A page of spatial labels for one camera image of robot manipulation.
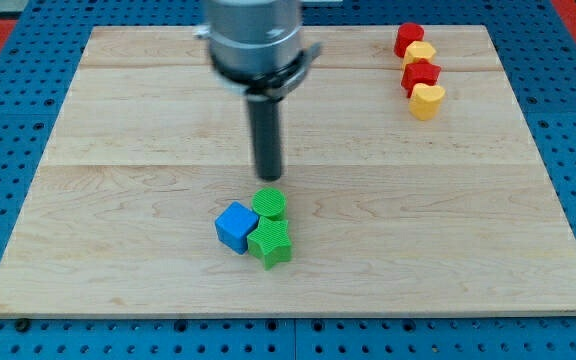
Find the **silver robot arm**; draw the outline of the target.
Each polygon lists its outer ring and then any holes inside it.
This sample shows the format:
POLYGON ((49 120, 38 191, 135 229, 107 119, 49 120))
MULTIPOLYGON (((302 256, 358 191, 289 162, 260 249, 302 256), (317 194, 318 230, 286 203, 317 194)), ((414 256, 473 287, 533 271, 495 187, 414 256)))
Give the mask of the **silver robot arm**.
POLYGON ((203 0, 204 24, 214 73, 252 101, 280 101, 305 80, 322 44, 302 43, 298 0, 203 0))

